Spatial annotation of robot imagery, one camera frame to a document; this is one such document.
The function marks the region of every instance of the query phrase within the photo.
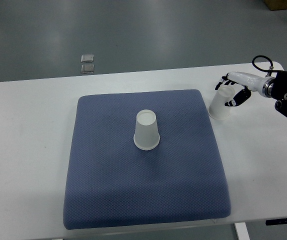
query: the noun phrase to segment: textured fabric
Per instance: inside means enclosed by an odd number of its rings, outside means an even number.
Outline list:
[[[136,115],[155,112],[159,145],[134,144]],[[67,173],[67,229],[224,218],[228,185],[198,90],[83,96]]]

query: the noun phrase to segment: upside-down paper cup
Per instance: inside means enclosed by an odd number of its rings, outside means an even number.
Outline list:
[[[141,150],[152,150],[159,144],[160,136],[156,114],[148,109],[138,112],[133,136],[134,144]]]
[[[235,90],[231,86],[222,85],[217,90],[209,108],[210,117],[216,120],[225,120],[229,117],[230,106],[225,106],[225,103],[233,99]]]

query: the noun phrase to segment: concrete floor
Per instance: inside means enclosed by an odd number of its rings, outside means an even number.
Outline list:
[[[287,70],[287,10],[263,0],[0,0],[0,82],[250,63]],[[251,240],[287,239],[287,225],[247,224]],[[89,239],[236,239],[232,225]]]

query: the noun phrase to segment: robotic hand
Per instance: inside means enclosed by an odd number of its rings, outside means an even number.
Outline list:
[[[271,64],[269,70],[263,70],[256,66],[255,60],[257,58],[267,59]],[[256,56],[252,60],[252,65],[256,69],[268,73],[266,77],[244,72],[229,72],[226,76],[221,78],[221,81],[215,87],[215,90],[218,90],[222,84],[240,84],[244,86],[244,89],[238,92],[231,101],[226,102],[225,106],[239,106],[251,97],[252,92],[257,91],[265,98],[276,99],[277,101],[274,105],[275,109],[287,117],[287,71],[273,70],[273,62],[263,55]],[[277,73],[276,77],[272,77],[272,73]]]

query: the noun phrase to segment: cup bottom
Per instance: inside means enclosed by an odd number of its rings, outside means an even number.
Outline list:
[[[139,148],[141,150],[144,150],[144,151],[149,151],[149,150],[152,150],[152,149],[154,149],[155,147],[158,146],[158,144],[160,142],[160,135],[158,134],[158,141],[153,146],[151,146],[149,148],[145,148],[145,147],[142,147],[139,144],[137,144],[137,142],[135,140],[135,135],[133,135],[133,142],[134,142],[134,144],[136,145],[137,148]]]

